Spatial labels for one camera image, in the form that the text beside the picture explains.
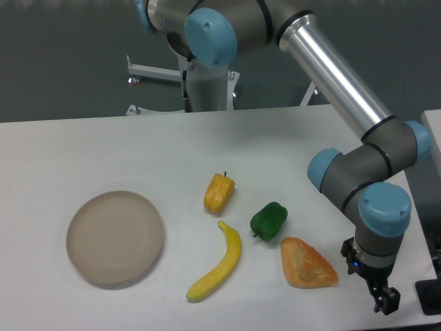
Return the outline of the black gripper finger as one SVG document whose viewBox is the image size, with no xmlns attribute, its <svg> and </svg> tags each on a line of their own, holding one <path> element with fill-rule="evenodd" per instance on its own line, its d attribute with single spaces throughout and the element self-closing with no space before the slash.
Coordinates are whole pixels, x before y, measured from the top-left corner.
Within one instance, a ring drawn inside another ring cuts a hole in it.
<svg viewBox="0 0 441 331">
<path fill-rule="evenodd" d="M 374 298 L 375 301 L 373 311 L 382 312 L 383 309 L 382 288 L 373 288 L 372 297 Z"/>
<path fill-rule="evenodd" d="M 381 311 L 384 315 L 389 315 L 398 310 L 400 293 L 397 289 L 384 286 L 381 290 L 381 299 Z"/>
</svg>

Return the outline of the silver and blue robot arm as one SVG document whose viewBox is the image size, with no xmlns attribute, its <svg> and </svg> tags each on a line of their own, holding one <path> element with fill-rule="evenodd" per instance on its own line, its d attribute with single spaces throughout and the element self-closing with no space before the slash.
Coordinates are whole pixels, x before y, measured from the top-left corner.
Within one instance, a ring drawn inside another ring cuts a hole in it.
<svg viewBox="0 0 441 331">
<path fill-rule="evenodd" d="M 136 1 L 144 31 L 166 34 L 180 66 L 186 112 L 225 110 L 227 70 L 239 56 L 271 43 L 290 54 L 361 141 L 343 154 L 319 152 L 309 180 L 356 228 L 342 245 L 349 273 L 367 282 L 374 310 L 391 314 L 400 293 L 389 287 L 411 199 L 389 179 L 431 151 L 427 129 L 387 110 L 347 65 L 302 1 Z"/>
</svg>

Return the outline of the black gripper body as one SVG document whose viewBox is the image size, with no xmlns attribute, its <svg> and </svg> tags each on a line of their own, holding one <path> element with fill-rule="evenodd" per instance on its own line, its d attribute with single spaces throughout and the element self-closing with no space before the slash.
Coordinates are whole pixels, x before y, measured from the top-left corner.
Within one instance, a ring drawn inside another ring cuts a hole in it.
<svg viewBox="0 0 441 331">
<path fill-rule="evenodd" d="M 364 251 L 354 237 L 343 242 L 340 251 L 346 258 L 347 273 L 363 278 L 372 296 L 393 296 L 388 277 L 393 270 L 393 255 L 376 256 Z"/>
</svg>

